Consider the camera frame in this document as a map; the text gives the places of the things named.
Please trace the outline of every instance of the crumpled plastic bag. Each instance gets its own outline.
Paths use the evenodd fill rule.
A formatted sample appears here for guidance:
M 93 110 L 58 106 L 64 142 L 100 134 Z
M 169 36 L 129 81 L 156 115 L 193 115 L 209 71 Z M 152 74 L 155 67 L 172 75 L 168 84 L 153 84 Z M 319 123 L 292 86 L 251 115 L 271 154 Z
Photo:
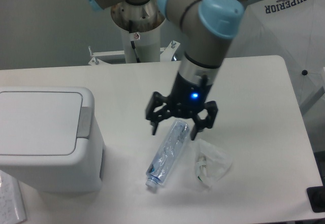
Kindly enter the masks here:
M 223 149 L 202 139 L 196 140 L 195 174 L 206 187 L 223 177 L 232 163 L 232 157 Z

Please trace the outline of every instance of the white umbrella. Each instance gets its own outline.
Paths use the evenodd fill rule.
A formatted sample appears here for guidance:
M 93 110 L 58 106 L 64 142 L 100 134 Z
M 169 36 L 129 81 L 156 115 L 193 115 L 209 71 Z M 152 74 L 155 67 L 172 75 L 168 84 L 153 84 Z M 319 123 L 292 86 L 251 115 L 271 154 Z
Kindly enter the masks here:
M 264 0 L 247 7 L 227 57 L 280 55 L 300 104 L 325 67 L 325 0 Z

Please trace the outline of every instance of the gray wall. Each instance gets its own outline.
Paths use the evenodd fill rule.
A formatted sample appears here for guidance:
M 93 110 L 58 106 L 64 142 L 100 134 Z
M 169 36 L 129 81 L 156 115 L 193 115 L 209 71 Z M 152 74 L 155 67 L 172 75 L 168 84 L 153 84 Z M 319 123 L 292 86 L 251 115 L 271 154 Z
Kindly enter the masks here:
M 161 46 L 181 32 L 165 22 Z M 0 0 L 0 70 L 80 66 L 93 52 L 122 50 L 110 10 L 94 12 L 87 0 Z

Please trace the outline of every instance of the paper sheet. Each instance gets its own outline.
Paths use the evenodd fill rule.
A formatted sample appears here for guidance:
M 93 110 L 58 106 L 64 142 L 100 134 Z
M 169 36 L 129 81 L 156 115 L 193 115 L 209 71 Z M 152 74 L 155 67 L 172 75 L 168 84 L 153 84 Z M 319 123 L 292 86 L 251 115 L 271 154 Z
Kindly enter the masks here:
M 26 212 L 17 179 L 0 171 L 0 224 L 17 224 L 25 220 Z

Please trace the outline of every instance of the plastic water bottle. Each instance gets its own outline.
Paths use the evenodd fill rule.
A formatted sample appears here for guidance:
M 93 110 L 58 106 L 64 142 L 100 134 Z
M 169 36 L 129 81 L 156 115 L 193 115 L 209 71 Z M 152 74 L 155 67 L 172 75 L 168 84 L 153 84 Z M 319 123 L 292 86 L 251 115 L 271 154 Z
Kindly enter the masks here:
M 158 183 L 164 182 L 182 146 L 189 138 L 189 131 L 186 122 L 180 119 L 174 121 L 146 172 L 148 187 L 156 188 Z

